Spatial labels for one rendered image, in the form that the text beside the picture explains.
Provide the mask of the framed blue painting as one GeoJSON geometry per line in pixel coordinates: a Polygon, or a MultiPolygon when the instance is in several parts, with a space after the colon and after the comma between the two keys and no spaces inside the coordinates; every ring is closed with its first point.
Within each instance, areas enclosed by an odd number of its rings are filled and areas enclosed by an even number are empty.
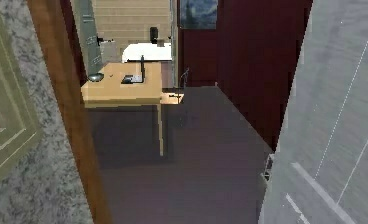
{"type": "Polygon", "coordinates": [[[218,0],[180,0],[182,29],[215,29],[218,0]]]}

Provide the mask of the light wooden table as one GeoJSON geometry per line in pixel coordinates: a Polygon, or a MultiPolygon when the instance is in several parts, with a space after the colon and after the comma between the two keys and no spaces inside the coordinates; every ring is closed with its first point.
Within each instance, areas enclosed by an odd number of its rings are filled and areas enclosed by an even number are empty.
{"type": "Polygon", "coordinates": [[[86,108],[153,105],[157,109],[159,152],[164,155],[162,122],[162,72],[159,62],[145,63],[143,83],[122,84],[126,75],[140,74],[139,63],[108,63],[101,70],[100,82],[86,82],[81,94],[86,108]]]}

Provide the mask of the brown wooden door frame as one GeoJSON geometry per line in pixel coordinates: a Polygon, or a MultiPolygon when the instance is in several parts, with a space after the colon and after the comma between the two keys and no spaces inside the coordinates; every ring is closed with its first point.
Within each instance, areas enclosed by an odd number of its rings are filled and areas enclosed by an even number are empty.
{"type": "Polygon", "coordinates": [[[84,107],[85,67],[70,0],[27,0],[94,224],[113,224],[84,107]]]}

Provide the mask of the open black laptop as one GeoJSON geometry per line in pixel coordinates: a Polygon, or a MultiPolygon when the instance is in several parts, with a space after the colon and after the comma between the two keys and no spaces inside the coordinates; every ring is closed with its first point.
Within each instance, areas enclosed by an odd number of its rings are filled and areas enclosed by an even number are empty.
{"type": "Polygon", "coordinates": [[[122,84],[141,84],[145,81],[145,58],[144,56],[140,57],[140,60],[135,63],[137,69],[139,70],[138,74],[126,74],[121,83],[122,84]]]}

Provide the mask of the grey room door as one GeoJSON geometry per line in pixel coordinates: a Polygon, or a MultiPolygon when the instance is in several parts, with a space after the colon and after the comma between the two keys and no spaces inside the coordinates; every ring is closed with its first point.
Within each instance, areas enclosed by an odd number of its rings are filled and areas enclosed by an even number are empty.
{"type": "Polygon", "coordinates": [[[314,0],[258,224],[368,224],[368,0],[314,0]]]}

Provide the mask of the olive green framed picture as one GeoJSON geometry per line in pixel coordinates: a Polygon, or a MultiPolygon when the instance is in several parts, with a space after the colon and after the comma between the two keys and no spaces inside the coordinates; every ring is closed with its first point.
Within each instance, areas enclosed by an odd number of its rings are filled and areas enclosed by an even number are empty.
{"type": "Polygon", "coordinates": [[[0,181],[41,139],[42,130],[0,13],[0,181]]]}

